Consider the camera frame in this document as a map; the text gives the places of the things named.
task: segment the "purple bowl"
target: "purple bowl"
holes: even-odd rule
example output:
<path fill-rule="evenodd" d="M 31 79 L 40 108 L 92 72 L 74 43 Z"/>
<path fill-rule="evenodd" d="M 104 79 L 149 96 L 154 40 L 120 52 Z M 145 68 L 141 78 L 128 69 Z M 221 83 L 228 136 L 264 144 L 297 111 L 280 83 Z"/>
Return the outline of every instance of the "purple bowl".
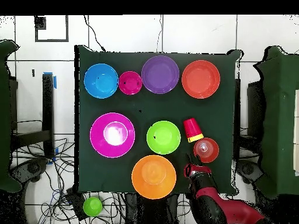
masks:
<path fill-rule="evenodd" d="M 176 62 L 161 55 L 150 58 L 141 71 L 144 86 L 157 94 L 172 90 L 178 83 L 179 76 L 179 67 Z"/>

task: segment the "orange bowl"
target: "orange bowl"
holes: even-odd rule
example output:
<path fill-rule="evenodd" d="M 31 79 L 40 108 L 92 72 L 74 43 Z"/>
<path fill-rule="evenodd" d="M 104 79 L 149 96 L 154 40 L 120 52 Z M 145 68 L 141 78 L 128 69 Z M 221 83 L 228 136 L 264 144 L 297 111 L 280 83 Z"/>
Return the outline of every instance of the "orange bowl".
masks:
<path fill-rule="evenodd" d="M 136 192 L 151 200 L 167 196 L 175 182 L 175 168 L 168 159 L 159 155 L 143 157 L 132 171 L 132 184 Z"/>

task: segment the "blue bowl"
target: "blue bowl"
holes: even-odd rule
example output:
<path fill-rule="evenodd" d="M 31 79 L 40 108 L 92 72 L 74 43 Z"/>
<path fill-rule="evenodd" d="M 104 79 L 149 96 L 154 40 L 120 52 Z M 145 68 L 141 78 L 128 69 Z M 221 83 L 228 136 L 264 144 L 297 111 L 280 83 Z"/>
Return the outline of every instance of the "blue bowl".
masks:
<path fill-rule="evenodd" d="M 119 76 L 108 64 L 95 64 L 85 73 L 84 85 L 90 95 L 105 99 L 115 93 L 119 85 Z"/>

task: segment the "red cup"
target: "red cup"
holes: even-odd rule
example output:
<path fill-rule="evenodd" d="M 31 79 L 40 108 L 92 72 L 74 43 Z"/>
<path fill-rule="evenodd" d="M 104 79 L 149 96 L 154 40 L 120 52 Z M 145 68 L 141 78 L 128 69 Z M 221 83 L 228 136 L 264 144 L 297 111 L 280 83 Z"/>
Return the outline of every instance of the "red cup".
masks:
<path fill-rule="evenodd" d="M 218 144 L 211 138 L 198 140 L 193 149 L 194 155 L 199 155 L 203 163 L 215 160 L 219 154 Z"/>
<path fill-rule="evenodd" d="M 188 142 L 194 142 L 203 138 L 203 133 L 201 132 L 195 118 L 184 120 L 183 124 Z"/>

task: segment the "tile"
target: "tile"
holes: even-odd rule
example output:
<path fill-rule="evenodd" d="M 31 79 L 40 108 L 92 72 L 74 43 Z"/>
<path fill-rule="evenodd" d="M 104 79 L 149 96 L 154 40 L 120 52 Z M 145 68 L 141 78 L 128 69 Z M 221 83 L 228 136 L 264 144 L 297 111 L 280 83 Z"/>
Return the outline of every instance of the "tile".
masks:
<path fill-rule="evenodd" d="M 164 15 L 164 52 L 222 53 L 235 49 L 236 15 Z"/>
<path fill-rule="evenodd" d="M 14 16 L 0 16 L 0 40 L 15 40 Z"/>
<path fill-rule="evenodd" d="M 299 144 L 294 144 L 293 169 L 299 172 Z"/>
<path fill-rule="evenodd" d="M 260 61 L 268 46 L 281 46 L 287 53 L 299 49 L 298 15 L 238 15 L 237 48 L 243 61 Z"/>
<path fill-rule="evenodd" d="M 74 168 L 65 164 L 62 160 L 56 161 L 56 168 L 64 180 L 64 192 L 74 185 Z M 51 186 L 54 190 L 58 190 L 58 174 L 55 169 L 55 164 L 48 164 L 46 167 L 46 172 L 51 178 Z M 43 173 L 41 179 L 36 182 L 30 182 L 27 187 L 25 204 L 42 204 L 44 202 L 52 204 L 55 203 L 55 193 L 50 186 L 50 180 L 47 174 Z"/>
<path fill-rule="evenodd" d="M 189 200 L 186 198 L 184 193 L 181 193 L 178 197 L 178 205 L 189 205 Z"/>
<path fill-rule="evenodd" d="M 299 144 L 299 117 L 294 118 L 294 144 Z"/>
<path fill-rule="evenodd" d="M 124 207 L 124 209 L 121 209 L 121 211 L 123 216 L 126 217 L 126 208 Z M 125 222 L 124 218 L 120 217 L 120 213 L 115 206 L 105 206 L 105 208 L 101 211 L 98 217 L 106 220 L 107 222 L 109 222 L 109 224 L 124 224 Z M 91 218 L 91 224 L 108 223 L 98 218 Z"/>
<path fill-rule="evenodd" d="M 183 206 L 178 206 L 177 216 L 179 224 L 197 224 L 189 206 L 186 206 L 185 208 Z"/>
<path fill-rule="evenodd" d="M 43 73 L 57 78 L 54 89 L 54 133 L 74 133 L 74 63 L 25 62 L 17 64 L 18 121 L 43 119 Z M 40 122 L 19 123 L 19 132 L 41 130 Z"/>
<path fill-rule="evenodd" d="M 57 36 L 57 32 L 63 32 L 60 29 L 65 29 L 65 24 L 50 22 L 49 25 L 54 25 L 54 28 L 45 30 L 45 33 L 54 39 L 60 36 Z M 34 16 L 17 16 L 16 44 L 20 46 L 16 52 L 17 60 L 73 60 L 74 45 L 88 45 L 88 26 L 82 15 L 68 17 L 68 32 L 69 42 L 35 42 Z"/>
<path fill-rule="evenodd" d="M 38 30 L 39 40 L 48 40 L 48 39 L 61 39 L 64 40 L 67 38 L 66 35 L 66 25 L 65 25 L 65 16 L 59 15 L 45 15 L 46 17 L 46 29 Z"/>
<path fill-rule="evenodd" d="M 295 91 L 295 117 L 299 117 L 299 89 Z"/>
<path fill-rule="evenodd" d="M 240 125 L 242 128 L 248 127 L 248 99 L 247 99 L 247 88 L 248 84 L 257 82 L 260 80 L 258 71 L 253 67 L 256 63 L 246 62 L 240 63 L 240 101 L 241 101 L 241 116 Z"/>
<path fill-rule="evenodd" d="M 27 218 L 28 224 L 50 224 L 50 217 L 45 218 L 42 211 L 45 215 L 48 213 L 48 207 L 47 206 L 40 206 L 40 205 L 25 205 L 25 214 Z M 56 217 L 60 219 L 65 219 L 64 221 L 58 221 L 52 218 L 51 224 L 69 224 L 67 221 L 67 218 L 65 215 L 59 210 L 55 210 Z M 72 210 L 64 210 L 67 217 L 71 218 L 75 215 L 75 212 Z M 79 224 L 78 218 L 71 219 L 71 224 Z M 89 224 L 89 218 L 86 218 L 86 223 Z M 80 221 L 80 224 L 86 224 L 84 220 Z"/>
<path fill-rule="evenodd" d="M 11 76 L 16 76 L 15 62 L 7 61 L 6 65 L 8 66 L 9 73 L 11 74 Z"/>
<path fill-rule="evenodd" d="M 161 31 L 159 19 L 160 15 L 89 16 L 89 25 L 94 29 L 98 42 L 106 51 L 156 52 L 158 35 Z M 91 29 L 89 40 L 92 50 L 101 51 Z"/>

